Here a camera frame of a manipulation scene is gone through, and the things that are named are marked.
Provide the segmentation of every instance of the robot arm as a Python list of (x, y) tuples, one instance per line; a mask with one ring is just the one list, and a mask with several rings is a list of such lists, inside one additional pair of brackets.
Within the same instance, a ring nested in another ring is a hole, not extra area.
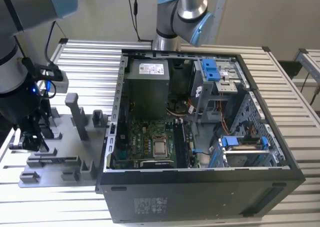
[(152, 49), (180, 50), (178, 36), (198, 47), (208, 39), (213, 21), (213, 14), (208, 12), (208, 0), (158, 0)]
[[(37, 86), (39, 80), (62, 81), (54, 64), (40, 66), (23, 57), (14, 35), (40, 24), (62, 19), (78, 8), (78, 0), (0, 0), (0, 113), (19, 127), (22, 148), (38, 151), (50, 138), (50, 103)], [(51, 76), (42, 71), (50, 71)]]

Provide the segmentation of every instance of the aluminum extrusion table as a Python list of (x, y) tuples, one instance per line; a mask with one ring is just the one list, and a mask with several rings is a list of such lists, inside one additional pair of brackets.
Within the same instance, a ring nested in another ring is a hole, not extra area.
[(320, 86), (320, 50), (300, 48), (294, 60), (300, 62)]
[[(69, 78), (69, 92), (78, 93), (87, 113), (100, 109), (109, 115), (113, 106), (121, 49), (150, 49), (149, 43), (69, 40), (52, 57)], [(267, 103), (281, 134), (306, 181), (262, 219), (218, 219), (144, 223), (145, 226), (320, 226), (320, 119), (297, 90), (271, 52), (261, 47), (182, 45), (182, 51), (241, 54)], [(65, 95), (51, 104), (69, 113)], [(94, 186), (19, 188), (20, 173), (29, 153), (7, 149), (12, 130), (0, 149), (0, 224), (37, 226), (140, 226), (113, 224), (103, 195)]]

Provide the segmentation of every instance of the orange wire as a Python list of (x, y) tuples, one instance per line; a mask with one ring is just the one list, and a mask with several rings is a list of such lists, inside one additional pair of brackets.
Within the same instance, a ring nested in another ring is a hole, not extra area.
[(226, 124), (226, 121), (225, 121), (225, 118), (224, 118), (221, 100), (219, 101), (219, 103), (220, 103), (221, 125), (222, 125), (222, 128), (224, 129), (224, 131), (225, 131), (228, 135), (230, 135), (229, 129), (228, 129), (228, 127), (227, 127), (227, 124)]

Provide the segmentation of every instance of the label sticker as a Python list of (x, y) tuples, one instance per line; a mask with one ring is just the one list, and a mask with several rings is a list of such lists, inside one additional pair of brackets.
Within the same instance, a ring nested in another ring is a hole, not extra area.
[(164, 75), (164, 65), (162, 63), (141, 63), (139, 65), (141, 75)]
[(227, 76), (227, 75), (228, 75), (228, 72), (226, 72), (226, 71), (220, 71), (220, 75), (222, 75), (222, 76)]
[(190, 105), (190, 108), (188, 110), (189, 114), (191, 115), (194, 112), (195, 107), (193, 107), (192, 105)]
[(165, 214), (168, 198), (134, 198), (134, 212), (138, 215)]

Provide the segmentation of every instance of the open computer tower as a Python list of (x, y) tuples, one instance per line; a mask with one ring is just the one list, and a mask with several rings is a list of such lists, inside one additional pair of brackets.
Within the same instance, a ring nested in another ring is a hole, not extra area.
[(123, 50), (104, 144), (115, 223), (261, 217), (305, 180), (235, 54)]

